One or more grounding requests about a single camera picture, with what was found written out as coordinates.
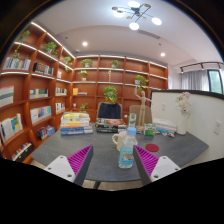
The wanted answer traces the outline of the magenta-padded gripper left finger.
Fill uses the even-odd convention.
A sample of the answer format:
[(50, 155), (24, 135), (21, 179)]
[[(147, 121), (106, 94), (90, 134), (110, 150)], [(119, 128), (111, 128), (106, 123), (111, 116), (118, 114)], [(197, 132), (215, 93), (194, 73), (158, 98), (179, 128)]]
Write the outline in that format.
[(45, 168), (45, 171), (81, 186), (92, 157), (93, 146), (89, 145), (68, 157), (64, 155), (58, 156)]

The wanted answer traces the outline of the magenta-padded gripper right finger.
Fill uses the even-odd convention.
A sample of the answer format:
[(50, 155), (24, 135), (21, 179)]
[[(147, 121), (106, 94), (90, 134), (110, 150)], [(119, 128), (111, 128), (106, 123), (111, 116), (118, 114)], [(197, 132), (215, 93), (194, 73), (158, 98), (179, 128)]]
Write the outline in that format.
[(139, 146), (133, 147), (133, 155), (143, 185), (180, 170), (180, 167), (167, 156), (158, 157)]

